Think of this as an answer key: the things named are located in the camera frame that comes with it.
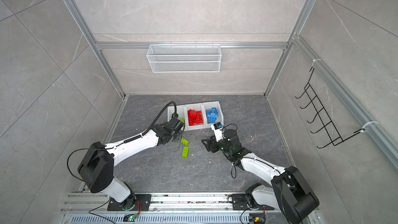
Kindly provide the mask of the blue lego brick top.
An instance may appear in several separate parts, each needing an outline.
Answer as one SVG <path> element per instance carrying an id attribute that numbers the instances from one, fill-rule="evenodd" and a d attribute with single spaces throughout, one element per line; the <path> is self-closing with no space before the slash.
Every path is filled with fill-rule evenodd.
<path id="1" fill-rule="evenodd" d="M 207 123 L 215 123 L 218 118 L 218 111 L 216 107 L 211 108 L 210 110 L 206 110 L 206 118 Z"/>

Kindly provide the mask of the white three-compartment bin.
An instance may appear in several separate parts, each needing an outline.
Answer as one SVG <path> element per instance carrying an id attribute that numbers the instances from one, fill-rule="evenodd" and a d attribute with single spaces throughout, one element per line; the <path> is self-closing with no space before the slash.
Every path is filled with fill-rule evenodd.
<path id="1" fill-rule="evenodd" d="M 177 105 L 178 119 L 185 123 L 185 131 L 211 128 L 214 124 L 224 125 L 221 105 L 218 101 Z"/>

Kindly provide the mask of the red arch lego piece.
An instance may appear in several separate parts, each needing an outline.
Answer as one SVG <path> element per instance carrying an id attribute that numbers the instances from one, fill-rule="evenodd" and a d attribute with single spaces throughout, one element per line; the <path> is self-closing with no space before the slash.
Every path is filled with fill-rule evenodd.
<path id="1" fill-rule="evenodd" d="M 203 116 L 201 111 L 188 110 L 188 123 L 189 126 L 202 125 Z"/>

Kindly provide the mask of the green lego brick cluster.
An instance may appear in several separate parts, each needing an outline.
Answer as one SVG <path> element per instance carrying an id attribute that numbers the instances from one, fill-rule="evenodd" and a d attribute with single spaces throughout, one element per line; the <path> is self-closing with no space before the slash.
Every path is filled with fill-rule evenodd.
<path id="1" fill-rule="evenodd" d="M 186 140 L 186 139 L 184 139 L 184 138 L 181 138 L 181 143 L 182 143 L 184 146 L 189 146 L 189 141 Z"/>

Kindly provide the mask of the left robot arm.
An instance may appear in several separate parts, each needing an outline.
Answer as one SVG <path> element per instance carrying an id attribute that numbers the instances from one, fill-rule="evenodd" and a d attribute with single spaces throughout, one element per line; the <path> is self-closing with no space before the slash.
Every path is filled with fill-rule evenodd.
<path id="1" fill-rule="evenodd" d="M 68 172 L 84 182 L 91 193 L 104 193 L 122 210 L 129 211 L 138 205 L 138 200 L 131 187 L 114 176 L 114 167 L 141 151 L 177 139 L 184 128 L 185 123 L 174 114 L 168 122 L 156 124 L 153 121 L 144 132 L 127 139 L 106 145 L 95 142 L 85 149 L 86 154 L 77 169 L 80 176 L 76 176 L 68 166 L 71 155 L 66 162 Z"/>

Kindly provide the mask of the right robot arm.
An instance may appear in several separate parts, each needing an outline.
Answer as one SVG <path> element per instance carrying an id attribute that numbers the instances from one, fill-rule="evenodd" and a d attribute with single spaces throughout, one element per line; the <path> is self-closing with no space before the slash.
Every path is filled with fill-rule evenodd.
<path id="1" fill-rule="evenodd" d="M 236 169 L 240 168 L 269 184 L 257 183 L 246 190 L 248 207 L 272 207 L 280 210 L 289 223 L 301 224 L 320 205 L 318 197 L 298 168 L 284 168 L 260 158 L 242 146 L 236 131 L 216 129 L 213 136 L 202 140 L 202 144 L 209 152 L 220 151 L 224 154 L 232 163 L 232 177 L 236 177 Z"/>

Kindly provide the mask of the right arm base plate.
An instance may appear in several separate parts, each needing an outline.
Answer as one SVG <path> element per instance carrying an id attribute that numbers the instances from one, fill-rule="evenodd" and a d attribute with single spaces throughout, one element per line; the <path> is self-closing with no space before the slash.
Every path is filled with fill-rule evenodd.
<path id="1" fill-rule="evenodd" d="M 249 194 L 231 194 L 228 195 L 228 202 L 232 204 L 234 211 L 245 210 L 249 207 L 252 209 L 260 208 L 260 204 L 256 203 L 252 196 Z"/>

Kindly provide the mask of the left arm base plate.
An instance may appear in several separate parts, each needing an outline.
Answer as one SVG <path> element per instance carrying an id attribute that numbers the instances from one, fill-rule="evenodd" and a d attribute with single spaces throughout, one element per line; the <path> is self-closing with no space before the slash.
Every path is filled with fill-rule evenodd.
<path id="1" fill-rule="evenodd" d="M 151 203 L 151 194 L 133 194 L 122 203 L 111 198 L 107 207 L 108 211 L 148 211 Z"/>

